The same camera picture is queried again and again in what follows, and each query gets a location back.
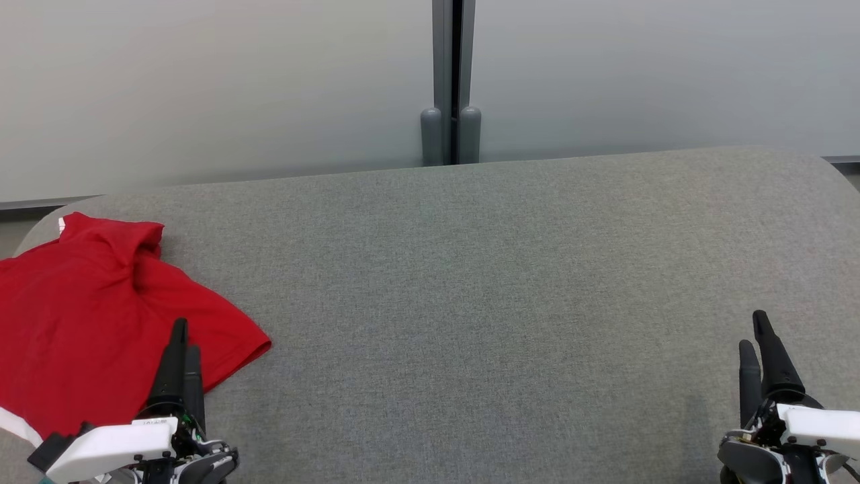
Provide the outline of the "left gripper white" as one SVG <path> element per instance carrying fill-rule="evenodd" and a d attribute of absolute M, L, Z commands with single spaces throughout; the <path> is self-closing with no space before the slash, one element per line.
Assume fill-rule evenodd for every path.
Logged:
<path fill-rule="evenodd" d="M 202 353 L 196 344 L 188 347 L 187 319 L 178 318 L 139 419 L 74 437 L 46 469 L 46 478 L 53 483 L 99 478 L 224 483 L 239 468 L 239 450 L 222 439 L 208 439 L 205 431 Z"/>

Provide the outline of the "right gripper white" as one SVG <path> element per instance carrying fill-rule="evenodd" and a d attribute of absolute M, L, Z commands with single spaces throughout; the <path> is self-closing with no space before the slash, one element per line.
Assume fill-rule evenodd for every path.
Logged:
<path fill-rule="evenodd" d="M 804 397 L 804 383 L 767 313 L 755 310 L 752 317 L 761 363 L 753 344 L 741 340 L 741 427 L 720 442 L 720 482 L 829 483 L 839 471 L 857 480 L 858 411 L 819 408 Z"/>

